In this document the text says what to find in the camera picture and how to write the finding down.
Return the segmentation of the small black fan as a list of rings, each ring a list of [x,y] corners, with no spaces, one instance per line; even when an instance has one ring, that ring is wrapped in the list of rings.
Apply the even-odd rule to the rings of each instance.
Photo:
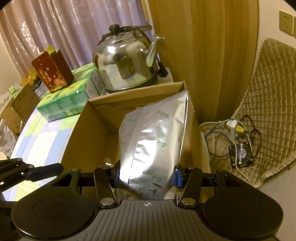
[[[238,168],[242,168],[253,164],[254,158],[251,152],[249,142],[239,143],[236,146],[237,149],[235,149],[234,145],[228,148],[231,167],[235,169],[235,163],[237,163]]]

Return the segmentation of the brown cardboard box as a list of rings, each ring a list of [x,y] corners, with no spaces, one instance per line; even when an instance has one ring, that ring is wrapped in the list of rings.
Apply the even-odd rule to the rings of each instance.
[[[189,105],[179,165],[209,172],[205,139],[184,82],[126,90],[86,102],[62,157],[64,170],[87,173],[120,163],[118,133],[125,115],[183,90],[188,91]]]

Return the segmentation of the quilted chair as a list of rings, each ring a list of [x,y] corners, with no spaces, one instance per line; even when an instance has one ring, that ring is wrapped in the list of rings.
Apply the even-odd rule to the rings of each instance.
[[[295,48],[278,40],[264,40],[253,78],[232,115],[245,128],[231,137],[225,121],[201,127],[212,172],[224,169],[254,187],[295,161]],[[229,147],[249,142],[253,164],[231,167]]]

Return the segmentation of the green tissue pack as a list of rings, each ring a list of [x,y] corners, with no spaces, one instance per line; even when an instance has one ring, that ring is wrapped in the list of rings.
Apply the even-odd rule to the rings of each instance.
[[[80,114],[89,99],[100,96],[103,85],[93,63],[72,70],[72,84],[55,93],[47,93],[37,105],[38,112],[48,121]]]

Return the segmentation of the silver foil tea bag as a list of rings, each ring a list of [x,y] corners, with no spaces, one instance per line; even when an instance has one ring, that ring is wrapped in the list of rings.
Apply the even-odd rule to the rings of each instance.
[[[175,198],[188,105],[183,90],[125,115],[118,133],[119,200]]]

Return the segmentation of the cardboard boxes by wall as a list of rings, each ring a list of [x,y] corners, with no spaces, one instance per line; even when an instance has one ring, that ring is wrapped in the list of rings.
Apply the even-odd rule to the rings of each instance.
[[[29,71],[19,84],[1,95],[1,119],[15,133],[21,132],[47,89],[36,71]]]

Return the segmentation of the steel kettle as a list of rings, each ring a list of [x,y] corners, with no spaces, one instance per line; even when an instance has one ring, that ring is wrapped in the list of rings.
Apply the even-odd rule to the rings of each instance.
[[[108,93],[146,87],[166,77],[167,70],[158,59],[164,37],[146,35],[152,26],[111,25],[93,50],[92,60]]]

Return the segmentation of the checked tablecloth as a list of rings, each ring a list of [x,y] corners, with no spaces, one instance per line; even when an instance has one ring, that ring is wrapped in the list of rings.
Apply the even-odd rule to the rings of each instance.
[[[34,110],[18,137],[11,158],[21,158],[34,167],[61,162],[79,116],[77,114],[49,123]]]

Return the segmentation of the wall socket pair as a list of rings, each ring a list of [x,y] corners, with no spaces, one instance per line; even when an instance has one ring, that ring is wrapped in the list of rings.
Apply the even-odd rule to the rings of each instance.
[[[294,16],[284,11],[279,11],[279,29],[293,36],[294,34]]]

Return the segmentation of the purple curtain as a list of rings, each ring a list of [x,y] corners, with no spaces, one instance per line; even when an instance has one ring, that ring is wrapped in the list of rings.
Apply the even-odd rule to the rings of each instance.
[[[1,10],[1,35],[24,76],[48,46],[61,50],[75,69],[92,61],[92,52],[109,26],[145,26],[141,1],[10,1]]]

